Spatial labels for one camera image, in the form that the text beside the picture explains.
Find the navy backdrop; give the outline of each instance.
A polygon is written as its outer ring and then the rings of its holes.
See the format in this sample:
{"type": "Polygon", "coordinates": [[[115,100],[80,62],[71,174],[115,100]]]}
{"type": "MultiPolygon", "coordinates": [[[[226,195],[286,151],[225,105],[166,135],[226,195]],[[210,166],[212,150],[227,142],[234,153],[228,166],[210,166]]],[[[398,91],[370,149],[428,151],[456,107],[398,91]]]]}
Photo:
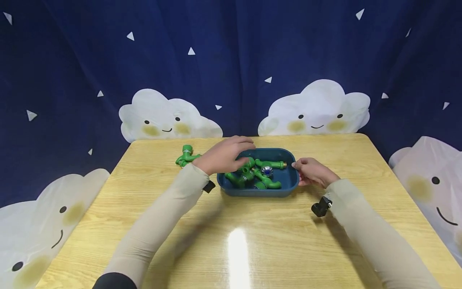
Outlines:
{"type": "Polygon", "coordinates": [[[257,135],[275,100],[335,80],[370,97],[360,132],[386,160],[422,135],[462,148],[460,1],[28,0],[0,11],[0,207],[66,174],[112,171],[129,146],[118,111],[143,88],[192,103],[223,136],[257,135]]]}

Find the person's arm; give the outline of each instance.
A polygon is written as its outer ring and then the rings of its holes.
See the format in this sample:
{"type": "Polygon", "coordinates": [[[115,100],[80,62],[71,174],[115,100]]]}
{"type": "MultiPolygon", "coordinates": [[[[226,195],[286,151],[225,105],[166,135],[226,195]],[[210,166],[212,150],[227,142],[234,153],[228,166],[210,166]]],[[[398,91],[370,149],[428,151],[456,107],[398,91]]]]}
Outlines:
{"type": "Polygon", "coordinates": [[[93,289],[140,289],[154,254],[180,218],[197,203],[209,176],[236,171],[248,161],[236,160],[239,153],[254,148],[252,139],[233,136],[186,165],[127,232],[93,289]]]}
{"type": "Polygon", "coordinates": [[[330,211],[386,289],[441,289],[420,257],[348,179],[327,187],[330,211]]]}
{"type": "Polygon", "coordinates": [[[94,289],[106,279],[126,276],[135,288],[141,288],[154,254],[167,239],[176,223],[196,203],[209,177],[193,164],[186,165],[171,186],[141,215],[116,248],[109,265],[95,283],[94,289]]]}

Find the hand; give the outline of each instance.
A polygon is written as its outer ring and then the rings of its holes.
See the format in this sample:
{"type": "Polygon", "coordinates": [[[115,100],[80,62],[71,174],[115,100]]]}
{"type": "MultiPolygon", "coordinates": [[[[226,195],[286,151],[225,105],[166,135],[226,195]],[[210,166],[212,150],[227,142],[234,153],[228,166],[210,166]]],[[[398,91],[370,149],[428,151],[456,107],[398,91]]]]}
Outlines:
{"type": "Polygon", "coordinates": [[[241,152],[248,149],[255,149],[254,141],[246,136],[235,135],[214,145],[195,159],[193,165],[209,176],[219,172],[235,172],[249,161],[248,158],[236,160],[241,152]]]}
{"type": "Polygon", "coordinates": [[[292,167],[300,175],[299,186],[318,184],[326,189],[331,183],[340,179],[333,171],[314,158],[301,158],[292,163],[292,167]]]}

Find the table surface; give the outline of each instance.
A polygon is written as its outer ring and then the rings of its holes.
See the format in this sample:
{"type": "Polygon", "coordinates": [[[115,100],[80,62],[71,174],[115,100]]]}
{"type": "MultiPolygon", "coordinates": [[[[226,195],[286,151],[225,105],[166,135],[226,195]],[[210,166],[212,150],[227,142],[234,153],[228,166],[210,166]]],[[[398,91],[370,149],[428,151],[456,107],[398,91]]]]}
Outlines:
{"type": "MultiPolygon", "coordinates": [[[[204,153],[220,140],[135,141],[37,288],[91,288],[125,233],[180,170],[175,160],[182,146],[204,153]]],[[[349,178],[443,288],[460,288],[462,269],[367,136],[254,141],[257,147],[285,148],[296,159],[314,157],[349,178]]],[[[304,187],[282,199],[237,198],[217,186],[179,221],[154,257],[143,288],[381,288],[336,220],[311,212],[320,194],[304,187]]]]}

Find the green pipe fitting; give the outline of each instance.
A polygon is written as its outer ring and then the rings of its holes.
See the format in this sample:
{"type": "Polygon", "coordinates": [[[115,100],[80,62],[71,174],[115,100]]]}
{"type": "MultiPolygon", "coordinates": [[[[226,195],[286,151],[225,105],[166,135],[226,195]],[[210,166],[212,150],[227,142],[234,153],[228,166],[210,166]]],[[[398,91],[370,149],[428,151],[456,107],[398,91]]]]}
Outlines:
{"type": "Polygon", "coordinates": [[[273,182],[270,178],[267,178],[261,174],[259,170],[253,169],[253,172],[257,178],[268,188],[268,189],[280,189],[282,187],[281,182],[273,182]]]}
{"type": "Polygon", "coordinates": [[[189,163],[185,160],[181,160],[178,164],[180,165],[181,168],[184,168],[189,163]]]}
{"type": "Polygon", "coordinates": [[[270,166],[273,169],[285,169],[287,167],[287,163],[283,161],[261,161],[259,159],[255,160],[255,163],[259,167],[270,166]]]}
{"type": "Polygon", "coordinates": [[[192,153],[193,147],[191,145],[184,145],[183,154],[178,159],[176,159],[175,163],[181,167],[184,167],[187,165],[187,163],[190,163],[201,156],[200,154],[192,155],[192,153]]]}
{"type": "Polygon", "coordinates": [[[227,172],[225,174],[225,178],[230,180],[230,182],[233,184],[233,186],[243,189],[245,187],[245,182],[247,179],[244,176],[236,177],[233,173],[227,172]]]}
{"type": "Polygon", "coordinates": [[[249,161],[245,163],[242,167],[238,168],[238,171],[249,172],[253,167],[255,167],[255,160],[252,157],[248,157],[249,161]]]}
{"type": "Polygon", "coordinates": [[[242,172],[242,177],[246,179],[246,181],[253,181],[254,180],[254,172],[249,170],[248,172],[242,172]]]}
{"type": "Polygon", "coordinates": [[[254,189],[266,190],[267,187],[265,186],[263,182],[257,182],[254,185],[254,189]]]}

